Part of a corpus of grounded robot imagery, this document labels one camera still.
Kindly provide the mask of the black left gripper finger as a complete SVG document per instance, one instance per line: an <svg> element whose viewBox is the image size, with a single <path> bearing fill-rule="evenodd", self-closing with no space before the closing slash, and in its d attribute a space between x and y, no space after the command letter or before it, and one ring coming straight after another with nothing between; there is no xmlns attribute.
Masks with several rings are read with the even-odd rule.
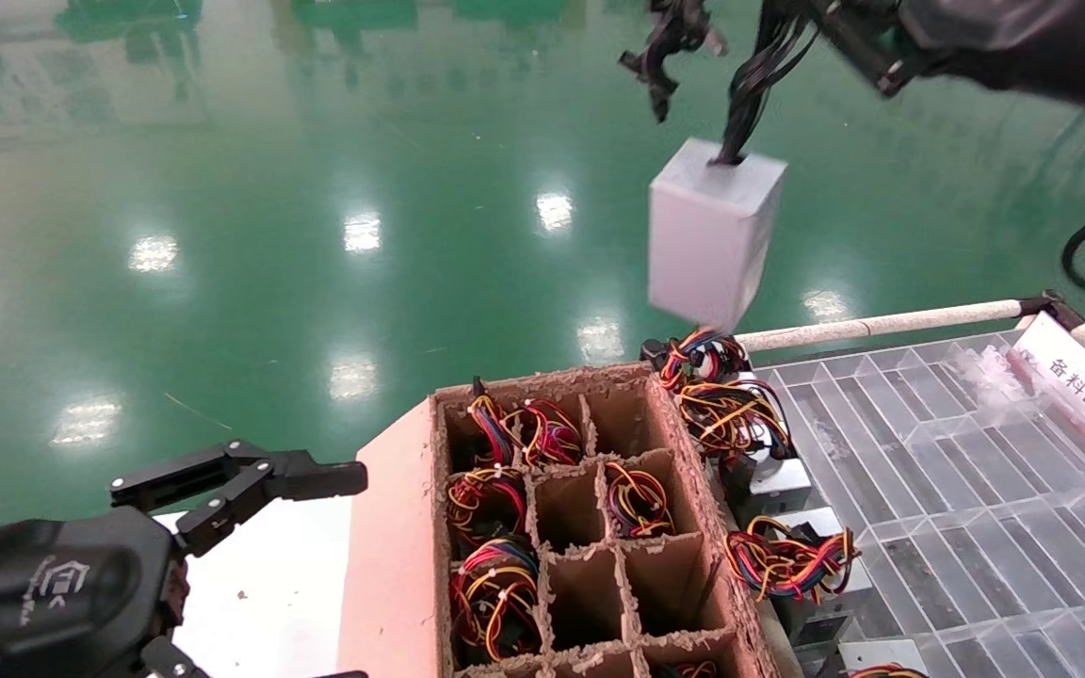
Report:
<svg viewBox="0 0 1085 678"><path fill-rule="evenodd" d="M169 637L156 637L139 649L142 673L156 677L210 677L206 670L181 651Z"/></svg>
<svg viewBox="0 0 1085 678"><path fill-rule="evenodd" d="M182 554L203 557L276 499L358 496L367 486L360 460L322 464L306 450L268 451L250 442L227 442L113 479L111 503L154 512L205 496L177 520L175 532Z"/></svg>

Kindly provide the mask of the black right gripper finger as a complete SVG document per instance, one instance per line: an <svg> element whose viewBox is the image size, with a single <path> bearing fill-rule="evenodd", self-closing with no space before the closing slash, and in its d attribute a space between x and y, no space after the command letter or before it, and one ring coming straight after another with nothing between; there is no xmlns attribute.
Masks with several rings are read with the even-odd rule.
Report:
<svg viewBox="0 0 1085 678"><path fill-rule="evenodd" d="M942 69L947 52L927 50L901 24L899 1L813 1L810 21L879 95L897 95Z"/></svg>

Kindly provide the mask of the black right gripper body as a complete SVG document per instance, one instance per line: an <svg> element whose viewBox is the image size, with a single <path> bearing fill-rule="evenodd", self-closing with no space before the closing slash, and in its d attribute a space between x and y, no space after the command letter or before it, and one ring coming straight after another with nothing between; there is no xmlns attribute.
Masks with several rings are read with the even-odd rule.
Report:
<svg viewBox="0 0 1085 678"><path fill-rule="evenodd" d="M939 74L1085 106L1085 1L904 1Z"/></svg>

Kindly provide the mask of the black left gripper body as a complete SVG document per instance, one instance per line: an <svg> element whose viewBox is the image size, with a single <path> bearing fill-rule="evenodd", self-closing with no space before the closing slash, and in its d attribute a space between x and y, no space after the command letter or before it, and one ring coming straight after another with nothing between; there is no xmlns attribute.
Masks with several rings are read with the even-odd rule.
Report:
<svg viewBox="0 0 1085 678"><path fill-rule="evenodd" d="M188 592L173 533L135 508L0 526L0 677L146 677Z"/></svg>

